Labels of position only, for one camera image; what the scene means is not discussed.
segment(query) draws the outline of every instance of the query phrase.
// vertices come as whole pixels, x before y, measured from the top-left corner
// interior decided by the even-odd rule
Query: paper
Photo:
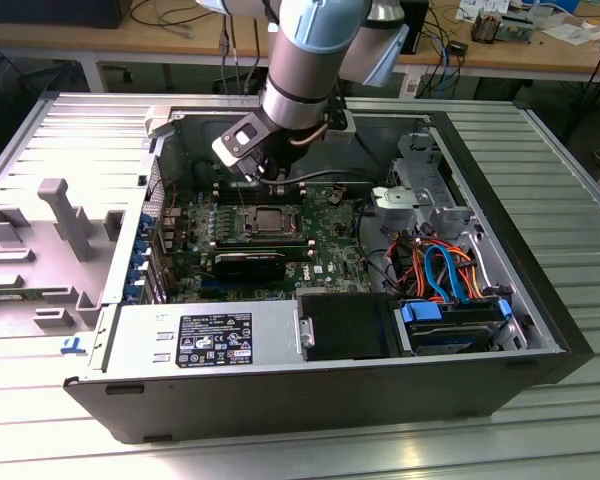
[[[543,32],[571,45],[582,45],[591,40],[591,32],[589,30],[568,23],[543,30]]]
[[[480,9],[485,12],[498,12],[505,14],[509,10],[510,0],[461,0],[456,13],[456,20],[475,22]]]

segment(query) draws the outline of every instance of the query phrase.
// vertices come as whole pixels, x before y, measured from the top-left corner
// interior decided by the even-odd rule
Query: workbench
[[[159,6],[161,11],[167,11],[191,4],[191,0],[160,0]],[[456,9],[451,7],[457,4],[458,0],[432,2],[442,27],[449,33],[455,32],[451,38],[469,44],[463,76],[588,81],[595,69],[600,57],[599,42],[573,46],[541,32],[534,33],[529,45],[472,42],[471,25],[454,20]],[[203,12],[199,7],[174,13],[168,18],[179,21]],[[600,6],[582,4],[576,13],[600,15]],[[136,15],[147,22],[157,21],[150,4],[138,9]],[[0,48],[6,55],[16,58],[78,61],[82,64],[90,90],[106,92],[101,62],[219,65],[220,27],[220,15],[205,17],[191,24],[193,38],[187,39],[159,27],[141,25],[130,18],[117,30],[0,24]],[[267,65],[266,30],[266,22],[261,20],[259,32],[263,44],[263,66]],[[236,40],[241,64],[252,65],[257,52],[250,19],[236,19]],[[427,38],[421,39],[417,54],[401,56],[395,68],[395,72],[405,74],[400,96],[412,97],[414,86],[423,75],[431,73],[439,61],[438,53]]]
[[[124,210],[124,187],[150,151],[150,109],[231,102],[257,105],[255,97],[193,95],[42,99],[0,157],[0,205],[37,199],[36,172],[99,172],[107,176],[99,187],[111,191],[76,201],[85,211],[109,209],[107,202]],[[1,338],[0,478],[600,478],[600,190],[531,111],[503,102],[415,102],[447,113],[596,358],[490,418],[124,445],[61,387],[87,357],[61,355],[64,337]],[[354,113],[405,109],[391,99],[348,104]]]

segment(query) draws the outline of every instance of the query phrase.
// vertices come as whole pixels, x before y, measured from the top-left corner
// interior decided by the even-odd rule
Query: floor
[[[50,66],[50,62],[41,60],[15,59],[14,63],[22,72],[30,72]],[[128,64],[133,73],[133,82],[125,83],[120,72],[108,72],[107,80],[111,92],[116,93],[161,93],[166,92],[160,65]],[[211,93],[212,82],[219,77],[218,67],[174,65],[174,93]],[[35,103],[37,94],[26,93],[18,85],[17,72],[6,62],[0,64],[0,152],[17,130],[22,120]],[[51,77],[37,78],[35,87],[44,90]],[[354,96],[396,97],[400,89],[401,76],[394,75],[389,85],[381,89],[355,87]],[[508,100],[516,82],[500,79],[485,79],[476,98],[480,100]],[[458,88],[453,91],[456,99],[471,99],[474,94],[476,79],[462,78]],[[62,91],[86,91],[86,85],[78,80],[64,80],[57,88]],[[452,90],[442,97],[451,98]],[[570,113],[573,102],[580,94],[580,85],[564,82],[533,82],[523,86],[515,99],[529,105],[551,128],[559,133],[566,117]],[[596,162],[593,153],[600,148],[600,101],[583,122],[581,128],[568,145],[569,150],[594,177],[600,176],[600,162]]]

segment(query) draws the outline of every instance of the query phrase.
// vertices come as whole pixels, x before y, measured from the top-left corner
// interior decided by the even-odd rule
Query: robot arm
[[[399,0],[198,1],[225,14],[279,18],[261,107],[213,143],[222,163],[248,181],[288,172],[327,130],[338,75],[386,83],[408,32]]]

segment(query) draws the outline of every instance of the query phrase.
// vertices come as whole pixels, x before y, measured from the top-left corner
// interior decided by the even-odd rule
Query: metal table
[[[25,181],[33,171],[60,175],[86,162],[116,178],[106,200],[85,198],[85,208],[103,208],[102,202],[124,208],[124,188],[113,193],[113,187],[133,176],[148,152],[149,108],[231,101],[254,100],[90,94],[41,100],[0,158],[0,204],[35,195],[36,182]],[[370,104],[396,112],[406,105],[349,102],[352,110]],[[0,478],[23,472],[32,478],[600,478],[600,190],[532,112],[495,102],[418,106],[448,113],[596,351],[594,360],[559,385],[525,392],[491,418],[124,445],[62,391],[72,362],[85,361],[60,355],[64,337],[5,338]]]

